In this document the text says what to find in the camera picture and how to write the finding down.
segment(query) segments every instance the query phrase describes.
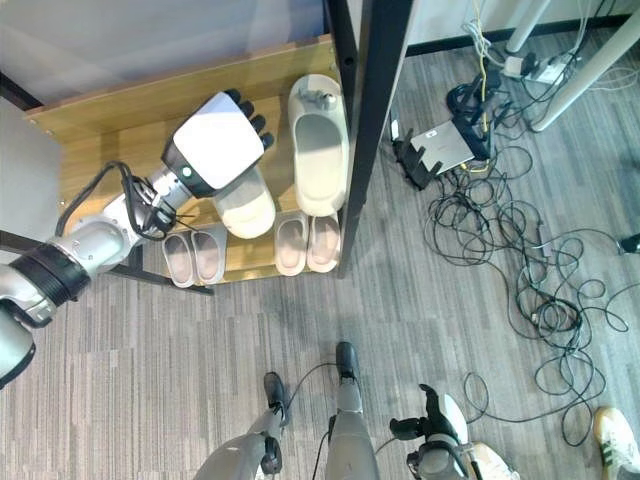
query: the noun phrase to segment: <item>wall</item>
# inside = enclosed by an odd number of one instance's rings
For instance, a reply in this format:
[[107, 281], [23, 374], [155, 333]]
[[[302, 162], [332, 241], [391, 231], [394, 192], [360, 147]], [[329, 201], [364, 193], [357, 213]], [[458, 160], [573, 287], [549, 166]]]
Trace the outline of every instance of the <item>wall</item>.
[[[0, 230], [46, 240], [58, 217], [60, 146], [0, 98]], [[0, 251], [0, 263], [14, 255]]]
[[[460, 26], [475, 16], [471, 0], [416, 1], [417, 10], [409, 35], [409, 45], [464, 35]], [[531, 1], [536, 0], [477, 0], [481, 9], [482, 28], [500, 30], [515, 27]], [[552, 1], [539, 23], [580, 18], [578, 1], [580, 0]], [[581, 1], [584, 5], [589, 3], [589, 0]], [[600, 14], [607, 12], [611, 1], [605, 1]], [[592, 15], [599, 3], [591, 0]], [[617, 0], [611, 14], [631, 13], [637, 8], [640, 8], [640, 0]]]
[[322, 0], [6, 0], [0, 68], [50, 103], [322, 32]]

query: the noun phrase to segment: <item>white slipper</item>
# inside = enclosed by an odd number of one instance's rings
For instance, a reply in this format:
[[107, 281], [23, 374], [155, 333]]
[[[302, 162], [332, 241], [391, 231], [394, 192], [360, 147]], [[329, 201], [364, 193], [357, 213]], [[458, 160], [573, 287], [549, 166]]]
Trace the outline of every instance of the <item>white slipper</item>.
[[211, 201], [224, 226], [239, 238], [259, 237], [276, 218], [276, 207], [257, 166], [215, 192]]
[[314, 272], [326, 273], [335, 268], [340, 258], [340, 225], [334, 213], [311, 219], [307, 265]]
[[289, 95], [295, 190], [307, 215], [328, 216], [344, 203], [349, 138], [340, 85], [325, 75], [306, 75]]
[[223, 225], [191, 232], [198, 279], [205, 285], [218, 283], [224, 275], [227, 229]]
[[302, 212], [283, 212], [275, 223], [276, 268], [292, 277], [304, 270], [309, 238], [309, 219]]
[[195, 282], [193, 253], [187, 232], [171, 233], [162, 241], [162, 253], [176, 287], [187, 288]]

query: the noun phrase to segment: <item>baseboard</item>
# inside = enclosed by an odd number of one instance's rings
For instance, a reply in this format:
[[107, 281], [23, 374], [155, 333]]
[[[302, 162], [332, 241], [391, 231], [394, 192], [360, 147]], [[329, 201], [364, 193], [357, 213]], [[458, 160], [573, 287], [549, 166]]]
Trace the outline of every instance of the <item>baseboard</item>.
[[[609, 15], [607, 17], [596, 17], [589, 19], [587, 28], [615, 28], [622, 25], [630, 15]], [[577, 31], [580, 27], [580, 20], [565, 20], [562, 22], [542, 23], [536, 25], [531, 32], [531, 37], [537, 35], [548, 35], [550, 33], [563, 33]], [[484, 32], [484, 36], [491, 42], [501, 42], [509, 40], [515, 28], [505, 28], [503, 30], [493, 30]], [[445, 38], [433, 42], [416, 43], [407, 48], [407, 57], [424, 55], [425, 53], [452, 50], [454, 48], [470, 47], [473, 45], [469, 35], [460, 37]]]

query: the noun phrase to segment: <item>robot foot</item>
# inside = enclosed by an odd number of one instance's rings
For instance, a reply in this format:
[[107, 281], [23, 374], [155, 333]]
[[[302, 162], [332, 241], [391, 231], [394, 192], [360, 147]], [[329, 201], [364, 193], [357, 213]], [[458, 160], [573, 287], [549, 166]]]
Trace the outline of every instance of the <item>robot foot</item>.
[[359, 380], [360, 367], [358, 366], [358, 354], [351, 343], [340, 342], [336, 346], [336, 366], [341, 381], [343, 378]]
[[282, 412], [281, 425], [284, 427], [290, 420], [289, 411], [287, 410], [289, 402], [284, 384], [276, 372], [269, 372], [264, 376], [264, 392], [267, 395], [269, 408]]

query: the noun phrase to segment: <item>white sneaker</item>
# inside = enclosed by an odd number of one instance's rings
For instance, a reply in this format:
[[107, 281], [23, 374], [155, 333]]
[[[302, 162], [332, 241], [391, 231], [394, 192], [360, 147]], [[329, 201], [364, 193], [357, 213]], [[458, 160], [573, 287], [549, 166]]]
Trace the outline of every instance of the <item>white sneaker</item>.
[[625, 478], [624, 473], [640, 473], [640, 453], [633, 431], [622, 412], [601, 407], [596, 411], [593, 434], [602, 451], [604, 480]]
[[[502, 457], [484, 443], [473, 442], [473, 455], [483, 480], [520, 480], [518, 472], [509, 468]], [[471, 465], [468, 468], [469, 472], [473, 471]]]

